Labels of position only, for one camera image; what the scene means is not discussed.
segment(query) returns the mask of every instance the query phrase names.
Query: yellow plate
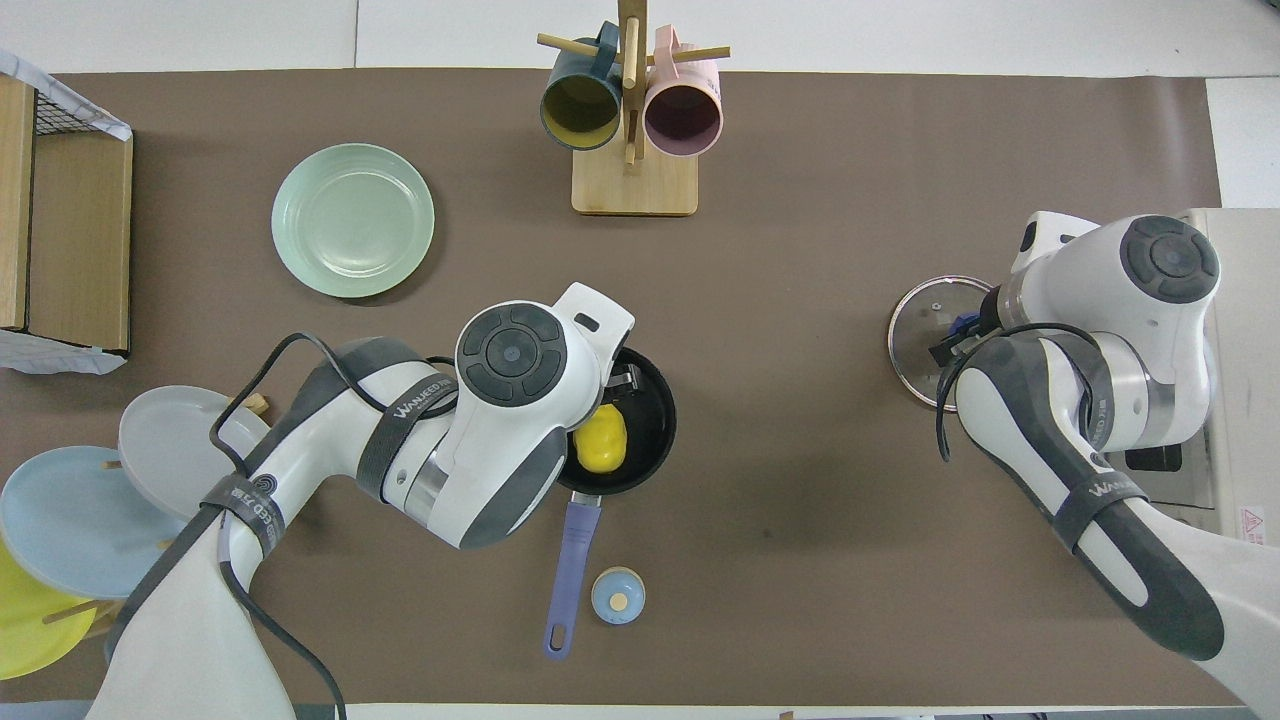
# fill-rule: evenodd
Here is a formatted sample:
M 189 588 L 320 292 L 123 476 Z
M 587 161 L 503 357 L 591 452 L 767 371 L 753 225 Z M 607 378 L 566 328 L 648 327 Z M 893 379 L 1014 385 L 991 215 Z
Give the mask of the yellow plate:
M 82 602 L 40 584 L 0 543 L 0 680 L 35 673 L 70 652 L 96 612 L 87 610 L 49 625 L 44 618 Z

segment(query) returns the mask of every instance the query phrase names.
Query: brown table surface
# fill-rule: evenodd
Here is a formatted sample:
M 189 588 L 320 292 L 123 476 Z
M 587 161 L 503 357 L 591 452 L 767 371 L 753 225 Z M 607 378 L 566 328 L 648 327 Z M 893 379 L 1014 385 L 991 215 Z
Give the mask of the brown table surface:
M 325 483 L 253 594 L 348 701 L 1235 702 L 1143 637 L 957 424 L 942 464 L 884 352 L 905 291 L 998 283 L 1034 210 L 1216 206 L 1202 81 L 726 73 L 700 210 L 643 219 L 571 210 L 570 155 L 536 117 L 545 72 L 64 79 L 137 133 L 134 352 L 106 377 L 0 372 L 0 478 L 50 448 L 114 446 L 148 388 L 234 393 L 292 331 L 448 354 L 475 311 L 573 281 L 635 314 L 628 345 L 672 384 L 671 459 L 605 500 L 588 566 L 588 582 L 634 568 L 648 605 L 622 628 L 584 605 L 562 664 L 539 644 L 567 491 L 507 542 L 458 552 Z M 424 265 L 365 301 L 296 281 L 269 222 L 289 169 L 349 141 L 412 161 L 438 213 Z M 291 352 L 268 378 L 275 411 L 315 361 Z M 266 647 L 294 701 L 326 700 Z M 104 670 L 86 642 L 0 697 L 92 697 Z

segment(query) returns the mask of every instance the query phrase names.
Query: purple pan handle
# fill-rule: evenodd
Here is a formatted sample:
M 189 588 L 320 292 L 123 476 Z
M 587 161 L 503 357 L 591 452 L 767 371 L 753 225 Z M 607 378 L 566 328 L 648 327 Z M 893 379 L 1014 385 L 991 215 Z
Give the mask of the purple pan handle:
M 547 634 L 543 637 L 543 652 L 552 660 L 568 657 L 568 648 L 573 643 L 573 621 L 577 619 L 579 596 L 582 594 L 586 553 L 591 550 L 591 538 L 599 521 L 600 507 L 596 505 L 570 502 L 564 512 L 564 539 L 561 541 L 552 607 L 547 612 Z

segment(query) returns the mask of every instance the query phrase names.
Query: green plate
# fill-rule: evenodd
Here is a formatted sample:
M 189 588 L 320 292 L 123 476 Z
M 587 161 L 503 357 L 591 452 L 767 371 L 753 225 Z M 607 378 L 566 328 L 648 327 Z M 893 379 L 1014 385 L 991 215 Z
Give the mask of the green plate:
M 334 297 L 367 297 L 407 278 L 426 256 L 435 206 L 413 165 L 379 147 L 325 147 L 298 163 L 271 209 L 284 266 Z

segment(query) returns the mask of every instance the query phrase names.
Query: wooden mug holder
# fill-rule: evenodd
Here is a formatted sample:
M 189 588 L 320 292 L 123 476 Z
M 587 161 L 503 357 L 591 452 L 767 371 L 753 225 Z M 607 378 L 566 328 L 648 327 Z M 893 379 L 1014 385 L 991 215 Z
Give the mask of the wooden mug holder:
M 622 118 L 613 140 L 595 150 L 573 151 L 572 205 L 584 215 L 692 215 L 698 210 L 698 158 L 646 152 L 640 127 L 648 79 L 654 64 L 646 53 L 648 0 L 618 0 L 622 47 Z M 593 45 L 539 35 L 538 44 L 595 56 Z M 676 53 L 677 63 L 728 58 L 728 47 Z

